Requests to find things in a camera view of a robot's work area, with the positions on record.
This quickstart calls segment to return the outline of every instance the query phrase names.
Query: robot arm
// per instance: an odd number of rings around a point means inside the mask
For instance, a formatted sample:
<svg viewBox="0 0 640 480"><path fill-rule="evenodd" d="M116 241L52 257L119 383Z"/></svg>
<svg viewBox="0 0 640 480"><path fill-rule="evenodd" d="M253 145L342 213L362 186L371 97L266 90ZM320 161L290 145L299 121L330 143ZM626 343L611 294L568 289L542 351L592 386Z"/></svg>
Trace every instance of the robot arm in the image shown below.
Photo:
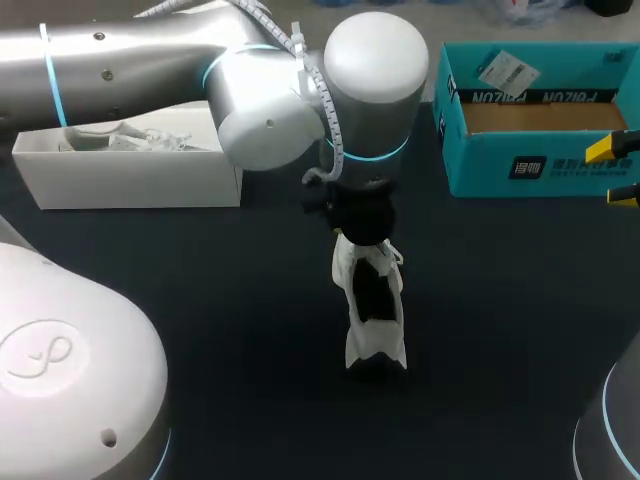
<svg viewBox="0 0 640 480"><path fill-rule="evenodd" d="M251 1L0 33L0 129L118 120L206 100L225 155L243 169L279 167L320 141L323 169L303 183L319 178L326 188L308 210L356 244L382 242L427 75L424 39L401 18L365 13L342 22L324 56L312 58L299 31L290 39Z"/></svg>
<svg viewBox="0 0 640 480"><path fill-rule="evenodd" d="M38 130L207 100L229 159L264 170L324 136L299 62L241 9L0 34L0 128Z"/></svg>

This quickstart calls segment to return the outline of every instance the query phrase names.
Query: label sticker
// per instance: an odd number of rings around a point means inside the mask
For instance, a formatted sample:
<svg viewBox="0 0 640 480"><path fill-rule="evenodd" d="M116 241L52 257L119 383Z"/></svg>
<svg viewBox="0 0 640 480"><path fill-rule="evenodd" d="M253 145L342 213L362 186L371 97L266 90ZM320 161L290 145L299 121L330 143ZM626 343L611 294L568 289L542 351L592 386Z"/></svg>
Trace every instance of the label sticker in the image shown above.
<svg viewBox="0 0 640 480"><path fill-rule="evenodd" d="M511 180L537 180L542 175L547 157L516 157L511 165Z"/></svg>
<svg viewBox="0 0 640 480"><path fill-rule="evenodd" d="M478 78L507 95L518 98L539 76L538 70L502 50Z"/></svg>

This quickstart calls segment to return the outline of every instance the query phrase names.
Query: logo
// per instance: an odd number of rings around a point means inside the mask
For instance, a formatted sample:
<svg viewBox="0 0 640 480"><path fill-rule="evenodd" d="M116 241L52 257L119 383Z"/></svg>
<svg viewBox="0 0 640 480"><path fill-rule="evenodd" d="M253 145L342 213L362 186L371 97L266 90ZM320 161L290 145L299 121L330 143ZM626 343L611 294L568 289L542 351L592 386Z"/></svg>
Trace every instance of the logo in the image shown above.
<svg viewBox="0 0 640 480"><path fill-rule="evenodd" d="M79 378L88 361L78 329L61 320L35 320L0 342L0 387L18 396L55 395Z"/></svg>
<svg viewBox="0 0 640 480"><path fill-rule="evenodd" d="M444 113L440 112L440 120L438 121L438 142L440 148L444 148L444 136L447 133L447 122L444 119Z"/></svg>
<svg viewBox="0 0 640 480"><path fill-rule="evenodd" d="M511 165L511 180L537 180L542 175L547 157L516 157Z"/></svg>
<svg viewBox="0 0 640 480"><path fill-rule="evenodd" d="M449 75L449 79L447 80L447 90L449 90L449 99L451 100L451 103L453 103L453 97L456 96L456 91L458 90L456 82L453 79L453 75Z"/></svg>
<svg viewBox="0 0 640 480"><path fill-rule="evenodd" d="M462 103L611 103L617 89L539 89L529 88L513 97L500 90L489 88L461 88L456 90Z"/></svg>
<svg viewBox="0 0 640 480"><path fill-rule="evenodd" d="M633 161L630 158L587 164L582 158L557 158L553 161L550 177L626 177Z"/></svg>

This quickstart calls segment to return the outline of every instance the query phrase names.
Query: table surface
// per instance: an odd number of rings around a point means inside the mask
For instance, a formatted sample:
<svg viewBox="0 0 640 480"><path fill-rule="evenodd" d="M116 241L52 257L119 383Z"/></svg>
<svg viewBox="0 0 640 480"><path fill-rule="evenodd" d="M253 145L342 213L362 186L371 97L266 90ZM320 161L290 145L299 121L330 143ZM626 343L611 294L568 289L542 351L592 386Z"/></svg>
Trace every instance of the table surface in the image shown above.
<svg viewBox="0 0 640 480"><path fill-rule="evenodd" d="M637 210L453 199L426 108L393 236L406 374L344 370L335 237L299 204L312 155L247 173L240 209L41 212L9 152L0 215L156 325L175 478L572 479L576 421L638 329Z"/></svg>

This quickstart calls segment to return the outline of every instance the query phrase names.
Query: shoe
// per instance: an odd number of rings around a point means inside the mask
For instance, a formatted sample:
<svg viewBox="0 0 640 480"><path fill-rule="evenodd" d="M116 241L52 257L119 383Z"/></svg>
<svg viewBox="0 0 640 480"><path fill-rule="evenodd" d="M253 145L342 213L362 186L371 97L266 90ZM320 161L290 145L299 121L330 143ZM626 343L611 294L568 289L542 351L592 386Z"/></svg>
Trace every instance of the shoe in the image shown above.
<svg viewBox="0 0 640 480"><path fill-rule="evenodd" d="M60 141L61 152L179 152L198 150L187 145L190 135L160 130L138 130L126 122L67 127Z"/></svg>
<svg viewBox="0 0 640 480"><path fill-rule="evenodd" d="M345 291L350 328L345 350L346 367L358 359L384 353L407 368L404 313L400 293L404 287L398 265L402 255L389 240L369 247L338 236L333 252L332 277Z"/></svg>

